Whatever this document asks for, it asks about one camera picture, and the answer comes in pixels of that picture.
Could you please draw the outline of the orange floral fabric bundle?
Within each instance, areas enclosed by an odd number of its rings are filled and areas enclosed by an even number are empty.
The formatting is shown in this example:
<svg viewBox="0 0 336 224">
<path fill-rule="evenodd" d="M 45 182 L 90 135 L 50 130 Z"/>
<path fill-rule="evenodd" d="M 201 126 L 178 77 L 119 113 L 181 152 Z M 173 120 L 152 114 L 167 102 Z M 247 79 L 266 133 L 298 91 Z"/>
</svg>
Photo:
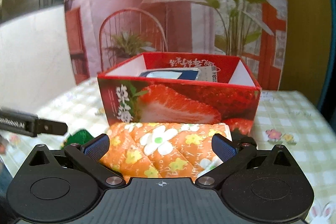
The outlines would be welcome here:
<svg viewBox="0 0 336 224">
<path fill-rule="evenodd" d="M 106 134 L 109 150 L 100 163 L 126 181 L 132 177 L 196 180 L 222 163 L 211 148 L 212 137 L 232 138 L 225 123 L 115 123 Z"/>
</svg>

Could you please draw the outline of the printed room scene backdrop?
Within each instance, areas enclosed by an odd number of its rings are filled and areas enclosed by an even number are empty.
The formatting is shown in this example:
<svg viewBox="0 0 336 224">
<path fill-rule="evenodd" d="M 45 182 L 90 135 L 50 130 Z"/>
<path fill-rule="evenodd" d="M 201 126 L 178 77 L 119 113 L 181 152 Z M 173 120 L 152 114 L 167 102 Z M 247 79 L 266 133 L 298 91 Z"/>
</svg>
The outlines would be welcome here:
<svg viewBox="0 0 336 224">
<path fill-rule="evenodd" d="M 280 86 L 287 0 L 64 0 L 75 81 L 142 52 L 238 56 L 263 89 Z"/>
</svg>

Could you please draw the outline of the navy cloth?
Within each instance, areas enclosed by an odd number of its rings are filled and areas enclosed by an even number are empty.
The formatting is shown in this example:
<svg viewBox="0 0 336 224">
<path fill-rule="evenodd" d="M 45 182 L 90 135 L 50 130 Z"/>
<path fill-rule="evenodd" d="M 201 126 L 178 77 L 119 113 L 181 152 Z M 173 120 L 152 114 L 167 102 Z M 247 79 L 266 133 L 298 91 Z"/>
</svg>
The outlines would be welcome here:
<svg viewBox="0 0 336 224">
<path fill-rule="evenodd" d="M 170 80 L 197 80 L 201 74 L 198 68 L 161 68 L 141 72 L 139 77 Z"/>
</svg>

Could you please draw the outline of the red strawberry cardboard box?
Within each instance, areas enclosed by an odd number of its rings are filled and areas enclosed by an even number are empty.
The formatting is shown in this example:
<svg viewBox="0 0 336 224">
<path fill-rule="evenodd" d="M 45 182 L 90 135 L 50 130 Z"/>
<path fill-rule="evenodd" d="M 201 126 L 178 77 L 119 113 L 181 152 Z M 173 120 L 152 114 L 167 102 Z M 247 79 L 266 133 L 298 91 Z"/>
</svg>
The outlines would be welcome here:
<svg viewBox="0 0 336 224">
<path fill-rule="evenodd" d="M 197 80 L 139 77 L 150 69 L 198 68 Z M 217 124 L 249 134 L 261 86 L 237 56 L 146 52 L 97 77 L 109 124 L 165 122 Z"/>
</svg>

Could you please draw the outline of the green zongzi plush with tassel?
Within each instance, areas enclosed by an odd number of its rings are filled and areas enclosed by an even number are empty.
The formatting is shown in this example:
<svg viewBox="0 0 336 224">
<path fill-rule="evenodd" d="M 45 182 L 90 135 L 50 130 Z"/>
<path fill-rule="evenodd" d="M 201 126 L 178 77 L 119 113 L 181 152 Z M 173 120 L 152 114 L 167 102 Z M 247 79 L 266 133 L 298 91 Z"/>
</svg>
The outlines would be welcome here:
<svg viewBox="0 0 336 224">
<path fill-rule="evenodd" d="M 79 145 L 84 145 L 85 143 L 89 142 L 90 140 L 94 139 L 94 137 L 86 130 L 80 129 L 77 130 L 72 135 L 68 135 L 62 145 L 60 146 L 61 149 L 64 147 L 71 145 L 72 143 L 78 143 Z"/>
</svg>

